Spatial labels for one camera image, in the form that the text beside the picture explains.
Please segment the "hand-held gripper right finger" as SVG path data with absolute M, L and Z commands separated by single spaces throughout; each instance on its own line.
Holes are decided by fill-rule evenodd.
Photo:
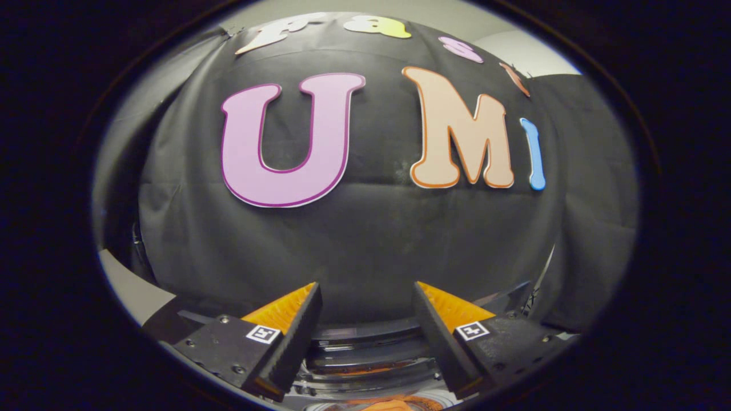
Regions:
M 570 347 L 572 336 L 515 311 L 494 314 L 416 281 L 412 307 L 448 390 L 463 400 L 516 385 Z

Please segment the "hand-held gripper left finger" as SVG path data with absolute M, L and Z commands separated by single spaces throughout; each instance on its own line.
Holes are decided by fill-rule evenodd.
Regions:
M 237 389 L 280 402 L 308 352 L 321 310 L 320 286 L 309 283 L 243 317 L 220 315 L 173 348 Z

